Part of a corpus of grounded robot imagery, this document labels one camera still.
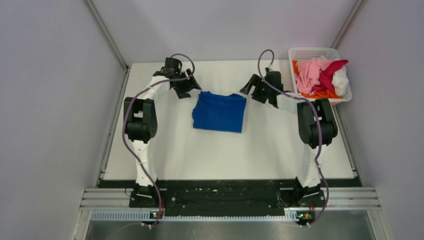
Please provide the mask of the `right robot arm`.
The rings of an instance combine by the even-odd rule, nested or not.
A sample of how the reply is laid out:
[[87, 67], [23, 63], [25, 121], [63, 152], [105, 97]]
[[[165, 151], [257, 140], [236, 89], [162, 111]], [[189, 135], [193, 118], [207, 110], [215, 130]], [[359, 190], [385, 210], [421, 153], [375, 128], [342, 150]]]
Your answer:
[[303, 142], [303, 159], [295, 178], [292, 204], [307, 206], [323, 201], [321, 165], [326, 148], [338, 135], [338, 127], [327, 98], [307, 100], [291, 91], [285, 91], [279, 71], [268, 70], [265, 77], [253, 74], [239, 91], [262, 104], [289, 111], [297, 116], [298, 134]]

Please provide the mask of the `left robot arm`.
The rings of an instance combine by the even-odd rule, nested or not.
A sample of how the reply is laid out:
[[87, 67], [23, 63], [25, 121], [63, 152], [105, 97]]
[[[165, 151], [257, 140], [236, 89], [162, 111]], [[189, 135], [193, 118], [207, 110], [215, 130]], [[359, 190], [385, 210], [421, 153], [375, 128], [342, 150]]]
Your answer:
[[164, 65], [156, 71], [147, 86], [123, 102], [122, 141], [135, 157], [136, 180], [130, 197], [132, 208], [163, 207], [158, 176], [150, 156], [150, 141], [158, 131], [156, 103], [168, 91], [173, 90], [179, 99], [190, 98], [190, 91], [201, 87], [194, 77], [195, 66], [183, 70], [183, 63], [175, 53], [165, 59]]

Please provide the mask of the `blue printed t-shirt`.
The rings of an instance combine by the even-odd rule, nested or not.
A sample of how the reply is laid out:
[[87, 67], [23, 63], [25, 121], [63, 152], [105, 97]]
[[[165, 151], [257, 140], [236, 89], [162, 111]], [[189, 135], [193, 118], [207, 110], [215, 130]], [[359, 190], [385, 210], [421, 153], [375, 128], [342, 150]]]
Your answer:
[[219, 95], [202, 91], [192, 110], [193, 128], [241, 133], [247, 99], [239, 94]]

